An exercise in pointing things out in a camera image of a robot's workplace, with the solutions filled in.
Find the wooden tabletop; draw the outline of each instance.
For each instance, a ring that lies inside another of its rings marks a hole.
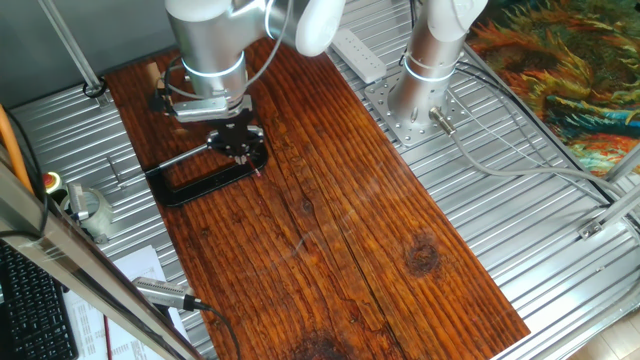
[[[249,48],[248,66],[272,46]],[[209,131],[148,111],[145,65],[173,56],[107,76],[144,169]],[[160,206],[190,285],[231,320],[244,359],[480,359],[529,333],[327,56],[283,47],[249,93],[271,156],[262,176]],[[208,152],[169,177],[227,161]],[[205,321],[235,359],[224,326]]]

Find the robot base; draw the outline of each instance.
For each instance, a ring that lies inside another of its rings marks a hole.
[[[399,80],[400,74],[370,85],[365,89],[365,96],[371,101],[373,108],[378,111],[382,120],[389,126],[389,130],[396,135],[400,143],[406,147],[412,147],[442,132],[442,129],[435,121],[429,119],[428,116],[422,117],[420,121],[416,122],[411,122],[410,119],[396,119],[394,114],[389,110],[388,98],[389,91]],[[447,104],[447,114],[456,117],[456,115],[465,113],[463,107],[460,106],[453,94],[448,90],[447,99],[449,101]]]

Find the cable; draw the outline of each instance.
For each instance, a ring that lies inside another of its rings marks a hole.
[[[500,135],[496,134],[495,132],[493,132],[491,129],[487,128],[486,126],[482,125],[482,123],[478,120],[477,117],[475,117],[470,111],[467,110],[467,112],[471,115],[471,118],[473,120],[475,120],[476,123],[478,123],[478,125],[480,125],[481,128],[483,128],[485,131],[487,131],[488,133],[490,133],[491,135],[493,135],[496,139],[502,141],[503,143],[505,143],[507,146],[509,146],[510,148],[512,148],[513,150],[515,150],[518,154],[522,155],[523,157],[527,158],[528,160],[532,161],[533,163],[537,164],[538,166],[542,166],[544,167],[545,165],[538,162],[537,160],[535,160],[534,158],[530,157],[529,155],[523,153],[522,151],[520,151],[520,149],[518,149],[517,147],[513,146],[510,142],[508,142],[507,140],[503,139]],[[549,167],[552,167],[551,162],[549,160],[547,160],[545,157],[542,156],[542,154],[538,151],[538,148],[531,142],[531,140],[529,139],[528,136],[524,135],[525,138],[527,138],[527,142],[529,143],[529,145],[534,149],[534,151],[536,152],[536,154],[538,154],[538,156],[540,156],[548,165]],[[577,182],[563,176],[560,174],[555,174],[556,176],[566,180],[567,182],[571,183],[572,185],[575,185],[576,187],[580,188],[581,190],[583,190],[584,192],[588,193],[589,195],[591,195],[591,197],[596,200],[601,202],[601,196],[598,196],[596,194],[594,194],[593,192],[591,192],[589,189],[582,187],[580,184],[578,184]]]
[[[475,65],[473,65],[473,64],[469,64],[469,63],[466,63],[466,62],[462,62],[462,61],[458,62],[458,64],[462,64],[462,65],[465,65],[465,66],[469,66],[469,67],[471,67],[471,68],[474,68],[474,69],[478,70],[479,72],[481,72],[482,74],[486,75],[487,77],[492,78],[492,76],[491,76],[491,74],[489,74],[489,72],[487,72],[486,70],[484,70],[484,69],[482,69],[482,68],[480,68],[480,67],[478,67],[478,66],[475,66]],[[482,78],[482,77],[478,76],[477,74],[471,73],[471,72],[466,71],[466,70],[464,70],[464,69],[459,69],[459,68],[457,68],[456,70],[457,70],[457,71],[460,71],[460,72],[462,72],[462,73],[464,73],[464,74],[467,74],[467,75],[469,75],[469,76],[473,76],[474,78],[476,78],[476,79],[478,79],[478,80],[482,81],[483,83],[485,83],[485,84],[487,84],[487,85],[490,85],[491,87],[493,87],[493,88],[497,89],[497,90],[498,90],[498,91],[500,91],[502,94],[504,94],[506,97],[508,97],[508,98],[512,101],[512,103],[516,104],[516,106],[517,106],[517,107],[518,107],[518,108],[519,108],[519,109],[520,109],[524,114],[526,114],[526,115],[528,115],[529,117],[531,117],[531,115],[530,115],[530,114],[529,114],[529,112],[528,112],[528,109],[524,108],[524,106],[523,106],[522,104],[520,104],[520,102],[515,98],[515,96],[514,96],[513,94],[511,94],[511,93],[510,93],[507,89],[505,89],[503,86],[501,86],[501,85],[499,85],[499,84],[492,83],[491,81],[489,81],[489,80],[487,80],[487,79],[484,79],[484,78]],[[507,145],[509,145],[510,147],[514,148],[516,151],[518,151],[518,149],[516,149],[514,146],[512,146],[509,142],[507,142],[506,140],[502,139],[502,138],[501,138],[500,136],[498,136],[497,134],[493,133],[492,131],[490,131],[489,129],[487,129],[486,127],[484,127],[484,126],[483,126],[483,125],[482,125],[482,124],[481,124],[481,123],[480,123],[480,122],[479,122],[479,121],[478,121],[478,120],[473,116],[473,114],[471,114],[471,112],[469,112],[469,114],[471,115],[471,117],[472,117],[472,118],[473,118],[473,119],[474,119],[474,120],[475,120],[475,121],[476,121],[476,122],[477,122],[477,123],[478,123],[482,128],[484,128],[485,130],[489,131],[491,134],[493,134],[494,136],[496,136],[498,139],[500,139],[501,141],[503,141],[504,143],[506,143]],[[516,121],[515,119],[513,119],[513,121],[514,121],[514,122],[515,122],[515,124],[520,128],[520,126],[519,126],[519,124],[517,123],[517,121]],[[526,136],[524,133],[523,133],[523,135],[524,135],[524,137],[527,139],[527,141],[529,141],[529,144],[532,146],[532,148],[536,150],[536,153],[540,156],[540,158],[542,158],[542,159],[543,159],[547,164],[551,165],[551,163],[549,162],[549,160],[548,160],[548,159],[546,159],[546,158],[545,158],[545,157],[544,157],[540,152],[538,152],[538,151],[537,151],[537,150],[538,150],[538,149],[537,149],[537,147],[535,147],[535,146],[530,142],[529,137],[528,137],[528,136]],[[525,155],[525,154],[523,154],[522,152],[520,152],[520,151],[518,151],[518,152],[519,152],[521,155],[523,155],[523,156],[525,156],[525,157],[529,158],[528,156],[526,156],[526,155]],[[532,160],[532,161],[534,161],[534,162],[536,162],[538,165],[542,166],[542,164],[538,163],[537,161],[535,161],[535,160],[533,160],[533,159],[531,159],[531,158],[529,158],[529,159],[530,159],[530,160]],[[606,188],[606,189],[608,189],[608,190],[612,191],[613,193],[615,193],[616,195],[618,195],[618,196],[620,196],[620,197],[624,195],[624,193],[622,193],[618,188],[614,187],[614,186],[613,186],[611,183],[609,183],[608,181],[603,180],[603,179],[600,179],[600,178],[599,178],[599,177],[597,177],[597,176],[594,176],[594,175],[591,175],[591,174],[585,173],[584,171],[580,171],[580,170],[572,170],[572,169],[565,169],[565,168],[556,168],[556,167],[552,167],[552,166],[547,167],[546,169],[571,170],[571,172],[572,172],[572,173],[571,173],[571,174],[568,174],[568,175],[572,175],[572,176],[575,176],[575,177],[579,177],[579,178],[583,178],[583,179],[586,179],[586,180],[593,181],[594,183],[599,184],[601,187]],[[560,172],[556,173],[556,175],[558,175],[558,176],[560,176],[561,178],[563,178],[564,180],[569,181],[570,183],[572,183],[572,184],[574,184],[574,185],[576,185],[576,186],[580,187],[580,189],[582,189],[582,190],[584,190],[584,191],[588,192],[589,194],[594,195],[594,194],[593,194],[593,193],[591,193],[589,190],[587,190],[587,189],[583,188],[582,186],[580,186],[580,185],[579,185],[579,184],[577,184],[576,182],[571,181],[570,179],[567,179],[567,178],[565,178],[565,177],[561,176],[559,173],[560,173]]]
[[[33,187],[31,187],[31,181],[29,180],[29,175],[27,175],[27,167],[24,165],[20,145],[18,145],[16,134],[13,132],[9,118],[7,117],[2,105],[0,105],[0,134],[2,135],[4,145],[7,147],[7,151],[9,152],[13,172],[22,185],[27,188],[29,192],[34,194]]]
[[[18,131],[24,138],[24,142],[27,145],[27,150],[29,150],[29,155],[31,156],[31,160],[33,161],[36,174],[34,179],[32,179],[32,181],[37,181],[38,196],[40,201],[42,201],[42,219],[40,220],[40,226],[38,227],[37,234],[31,233],[28,231],[20,231],[20,230],[4,231],[4,232],[0,232],[0,239],[7,238],[7,237],[14,237],[14,236],[22,236],[22,237],[27,237],[27,238],[30,238],[31,240],[37,241],[44,237],[45,227],[47,226],[47,218],[49,216],[49,195],[47,194],[47,189],[46,189],[46,186],[44,185],[44,180],[42,178],[42,169],[40,168],[40,164],[38,163],[38,159],[36,158],[36,155],[35,155],[36,153],[33,150],[33,146],[31,146],[31,142],[27,137],[26,131],[22,127],[22,124],[20,124],[20,122],[16,119],[16,117],[13,116],[11,111],[5,110],[5,113],[8,115],[8,117],[11,120],[13,120],[14,124],[18,128]]]
[[[196,302],[193,304],[193,307],[194,309],[197,309],[197,310],[205,310],[205,311],[212,312],[224,323],[224,325],[229,330],[229,334],[231,335],[231,340],[233,340],[233,344],[236,346],[236,353],[238,356],[238,360],[241,360],[242,355],[240,354],[240,342],[238,341],[238,337],[236,336],[236,333],[233,331],[233,327],[231,327],[231,323],[229,322],[229,320],[227,320],[227,318],[225,318],[222,314],[220,314],[216,309],[212,308],[211,306],[205,303],[200,302],[199,300],[196,300]]]
[[[276,45],[274,46],[273,50],[271,50],[271,54],[269,54],[269,57],[267,58],[267,61],[264,63],[264,65],[262,65],[260,70],[258,70],[258,72],[255,75],[253,75],[251,80],[247,81],[247,83],[244,85],[244,89],[242,89],[242,93],[244,93],[247,90],[247,88],[249,88],[249,86],[251,86],[253,83],[258,81],[258,79],[260,79],[260,76],[262,76],[262,74],[264,74],[264,72],[267,70],[269,65],[271,65],[273,58],[276,57],[276,53],[278,52],[278,49],[280,48],[280,44],[282,44],[282,40],[284,39],[284,32],[287,29],[287,25],[289,24],[289,18],[291,17],[291,10],[293,9],[293,1],[294,0],[287,0],[287,15],[284,17],[282,32],[278,37],[278,40],[276,41]],[[235,93],[231,93],[231,95],[232,96],[236,95],[239,92],[240,90],[237,90]]]
[[[460,152],[462,153],[462,155],[464,155],[464,157],[466,157],[467,160],[469,160],[469,162],[476,169],[482,171],[483,173],[486,173],[486,174],[489,174],[489,175],[495,175],[495,176],[526,176],[526,175],[537,175],[537,174],[546,174],[546,173],[566,174],[566,175],[569,175],[569,176],[574,176],[574,177],[583,178],[583,179],[587,179],[587,180],[593,181],[594,183],[602,186],[605,189],[608,189],[608,190],[612,191],[613,193],[615,193],[616,195],[618,195],[620,197],[624,196],[624,193],[621,190],[619,190],[618,188],[614,187],[609,182],[607,182],[607,181],[605,181],[603,179],[600,179],[599,177],[597,177],[595,175],[591,175],[591,174],[585,173],[585,172],[580,171],[580,170],[573,170],[573,169],[567,169],[567,168],[556,168],[556,167],[543,167],[543,168],[526,169],[526,170],[495,170],[495,169],[488,168],[488,167],[480,164],[473,157],[471,157],[469,152],[467,152],[467,150],[464,148],[464,145],[460,141],[460,138],[458,137],[457,133],[453,133],[451,135],[451,138],[453,139],[453,141],[458,146],[458,149],[460,149]]]

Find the metal rod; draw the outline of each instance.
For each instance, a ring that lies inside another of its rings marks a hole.
[[[640,144],[636,145],[620,162],[612,167],[604,179],[610,183],[615,183],[627,176],[638,165],[640,165]]]
[[[69,55],[71,55],[76,67],[80,70],[84,81],[89,85],[87,89],[88,92],[99,91],[102,88],[100,80],[98,80],[98,77],[93,72],[91,65],[89,65],[87,58],[82,53],[80,46],[78,46],[78,42],[73,37],[69,27],[60,15],[58,8],[56,8],[53,3],[53,0],[38,0],[38,2],[40,2],[42,10],[44,10],[51,22],[51,25],[53,25],[53,28],[58,33],[60,40],[62,40],[62,43],[67,48],[67,51],[69,52]]]
[[[209,145],[207,145],[207,144],[200,145],[195,149],[189,150],[184,154],[178,155],[178,156],[174,157],[171,160],[167,160],[167,161],[163,162],[162,164],[160,164],[159,168],[160,169],[164,169],[164,168],[167,168],[167,167],[169,167],[169,166],[171,166],[173,164],[177,164],[177,163],[179,163],[180,161],[182,161],[184,159],[187,159],[187,158],[189,158],[189,157],[191,157],[191,156],[193,156],[195,154],[198,154],[198,153],[201,153],[201,152],[207,150],[208,148],[209,148]]]
[[[17,218],[29,223],[20,229],[37,229],[42,203],[1,164],[0,184],[0,204],[5,204],[0,211],[0,230],[16,229]],[[56,210],[49,213],[43,239],[10,237],[4,240],[158,355],[165,359],[202,359],[81,230]]]

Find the keyboard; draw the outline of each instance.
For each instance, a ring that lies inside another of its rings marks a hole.
[[[78,358],[61,286],[46,271],[0,244],[0,285],[0,359]]]

